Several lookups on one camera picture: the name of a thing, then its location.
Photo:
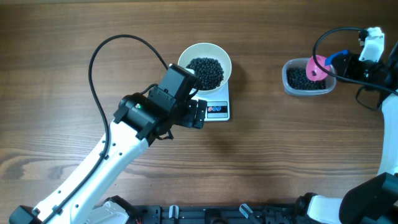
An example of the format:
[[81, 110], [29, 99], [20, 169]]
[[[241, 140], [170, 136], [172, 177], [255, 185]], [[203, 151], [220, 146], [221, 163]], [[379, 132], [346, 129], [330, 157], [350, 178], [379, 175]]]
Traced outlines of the pink scoop blue handle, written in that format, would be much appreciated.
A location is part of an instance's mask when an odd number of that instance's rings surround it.
[[[316, 59], [317, 59], [318, 63], [324, 69], [331, 72], [332, 60], [337, 58], [337, 56], [346, 56], [348, 54], [349, 54], [348, 50], [342, 50], [342, 51], [337, 52], [329, 57], [316, 55]], [[313, 57], [311, 57], [310, 60], [307, 62], [305, 71], [306, 71], [307, 78], [311, 81], [321, 81], [321, 80], [324, 80], [328, 76], [327, 72], [324, 72], [320, 67], [318, 67], [316, 65]]]

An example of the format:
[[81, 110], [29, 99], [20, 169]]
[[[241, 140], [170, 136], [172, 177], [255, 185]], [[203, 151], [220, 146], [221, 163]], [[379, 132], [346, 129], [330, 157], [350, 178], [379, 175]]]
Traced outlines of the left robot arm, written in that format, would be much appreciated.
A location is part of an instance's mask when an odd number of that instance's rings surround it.
[[120, 173], [173, 125], [203, 127], [206, 102], [193, 99], [195, 72], [171, 64], [143, 93], [126, 95], [104, 136], [68, 179], [35, 207], [18, 206], [9, 223], [84, 223]]

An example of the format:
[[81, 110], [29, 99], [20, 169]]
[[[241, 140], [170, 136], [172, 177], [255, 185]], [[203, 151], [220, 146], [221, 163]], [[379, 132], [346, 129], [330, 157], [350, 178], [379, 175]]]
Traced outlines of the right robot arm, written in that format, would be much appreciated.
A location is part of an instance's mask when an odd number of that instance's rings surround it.
[[397, 221], [397, 92], [380, 93], [372, 113], [383, 124], [361, 116], [357, 107], [318, 101], [299, 101], [291, 112], [305, 124], [324, 124], [314, 133], [299, 130], [304, 140], [314, 140], [298, 162], [306, 174], [346, 177], [367, 175], [364, 183], [343, 198], [307, 193], [299, 197], [294, 214], [315, 223], [396, 223]]

